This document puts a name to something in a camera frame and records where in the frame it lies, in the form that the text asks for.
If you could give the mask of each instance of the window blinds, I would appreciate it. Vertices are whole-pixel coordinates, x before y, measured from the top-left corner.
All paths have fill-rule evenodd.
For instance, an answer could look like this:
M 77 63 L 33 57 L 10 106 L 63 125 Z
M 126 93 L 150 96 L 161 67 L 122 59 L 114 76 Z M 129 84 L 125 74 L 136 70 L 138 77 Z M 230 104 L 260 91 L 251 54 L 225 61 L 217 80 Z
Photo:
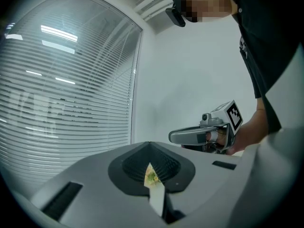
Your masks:
M 141 29 L 101 0 L 44 0 L 22 16 L 0 52 L 0 161 L 29 197 L 131 143 Z

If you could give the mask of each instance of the black shirt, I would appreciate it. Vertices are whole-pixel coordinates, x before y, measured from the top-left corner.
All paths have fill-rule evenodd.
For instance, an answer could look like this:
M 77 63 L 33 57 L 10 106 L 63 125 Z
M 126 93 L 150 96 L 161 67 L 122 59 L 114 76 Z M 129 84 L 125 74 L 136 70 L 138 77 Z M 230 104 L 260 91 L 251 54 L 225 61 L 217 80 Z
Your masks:
M 250 74 L 255 97 L 262 97 L 269 133 L 281 128 L 265 97 L 292 59 L 300 43 L 298 0 L 234 0 L 233 15 L 242 35 L 240 53 Z

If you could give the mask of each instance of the white wall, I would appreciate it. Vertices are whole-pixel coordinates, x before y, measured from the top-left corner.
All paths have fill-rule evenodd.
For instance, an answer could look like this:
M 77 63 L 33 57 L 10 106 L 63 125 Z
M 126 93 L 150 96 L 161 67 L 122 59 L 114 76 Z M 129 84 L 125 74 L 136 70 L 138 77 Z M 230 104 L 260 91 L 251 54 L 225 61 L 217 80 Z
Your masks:
M 256 100 L 239 39 L 231 16 L 173 26 L 157 35 L 153 73 L 148 75 L 157 105 L 156 141 L 169 143 L 170 131 L 198 125 L 203 113 L 232 99 L 244 122 L 251 118 Z
M 133 97 L 132 142 L 142 142 L 155 139 L 155 103 L 152 101 L 151 80 L 149 74 L 154 58 L 155 31 L 133 11 L 134 0 L 104 0 L 119 9 L 143 29 L 138 68 L 136 70 L 135 92 Z

